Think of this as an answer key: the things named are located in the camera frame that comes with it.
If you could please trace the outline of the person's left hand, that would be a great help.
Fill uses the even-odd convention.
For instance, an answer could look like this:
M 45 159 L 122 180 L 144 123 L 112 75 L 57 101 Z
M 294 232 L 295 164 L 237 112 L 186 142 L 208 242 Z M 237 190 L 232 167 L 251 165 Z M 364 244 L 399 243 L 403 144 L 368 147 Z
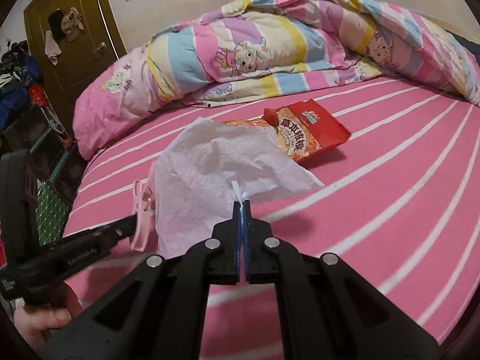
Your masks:
M 62 283 L 54 289 L 52 303 L 31 306 L 26 305 L 23 298 L 18 299 L 13 321 L 29 346 L 41 354 L 47 342 L 47 332 L 64 328 L 81 312 L 77 295 L 68 284 Z

